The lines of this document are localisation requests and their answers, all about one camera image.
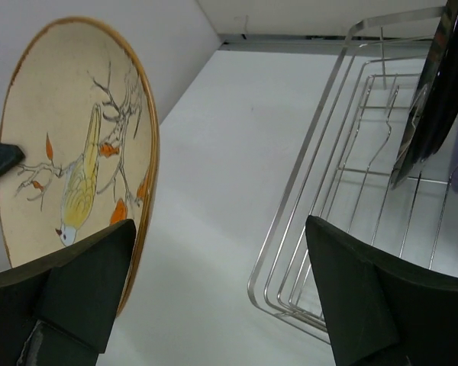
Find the tan floral round plate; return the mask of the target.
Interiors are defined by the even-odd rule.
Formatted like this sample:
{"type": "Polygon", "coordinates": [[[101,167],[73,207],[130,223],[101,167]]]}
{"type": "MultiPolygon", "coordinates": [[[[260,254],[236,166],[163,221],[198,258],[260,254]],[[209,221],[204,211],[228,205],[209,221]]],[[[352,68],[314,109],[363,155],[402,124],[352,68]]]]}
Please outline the tan floral round plate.
{"type": "Polygon", "coordinates": [[[47,24],[13,72],[0,141],[24,153],[0,178],[0,224],[10,265],[131,219],[137,235],[120,299],[126,304],[160,164],[156,105],[131,45],[93,18],[47,24]]]}

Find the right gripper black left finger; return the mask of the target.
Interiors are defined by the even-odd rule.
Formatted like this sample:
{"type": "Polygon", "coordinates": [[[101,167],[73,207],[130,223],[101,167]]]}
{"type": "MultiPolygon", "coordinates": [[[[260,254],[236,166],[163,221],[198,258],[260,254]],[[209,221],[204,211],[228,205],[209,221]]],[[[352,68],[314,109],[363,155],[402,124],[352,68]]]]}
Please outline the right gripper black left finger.
{"type": "Polygon", "coordinates": [[[105,352],[131,263],[131,219],[0,273],[0,355],[105,352]]]}

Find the black mosaic rimmed plate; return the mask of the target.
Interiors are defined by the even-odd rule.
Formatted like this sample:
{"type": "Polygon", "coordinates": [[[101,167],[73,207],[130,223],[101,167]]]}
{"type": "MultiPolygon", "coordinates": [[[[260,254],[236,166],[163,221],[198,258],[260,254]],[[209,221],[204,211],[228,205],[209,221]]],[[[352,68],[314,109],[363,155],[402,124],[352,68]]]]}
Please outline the black mosaic rimmed plate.
{"type": "Polygon", "coordinates": [[[390,177],[398,187],[443,145],[458,115],[458,1],[443,8],[390,177]]]}

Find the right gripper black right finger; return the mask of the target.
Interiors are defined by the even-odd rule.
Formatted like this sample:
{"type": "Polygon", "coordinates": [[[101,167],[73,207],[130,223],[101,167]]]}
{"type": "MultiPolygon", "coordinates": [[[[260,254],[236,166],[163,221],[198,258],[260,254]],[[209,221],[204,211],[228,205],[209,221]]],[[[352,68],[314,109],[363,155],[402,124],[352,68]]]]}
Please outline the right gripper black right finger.
{"type": "Polygon", "coordinates": [[[337,365],[458,365],[458,278],[309,216],[305,235],[337,365]]]}

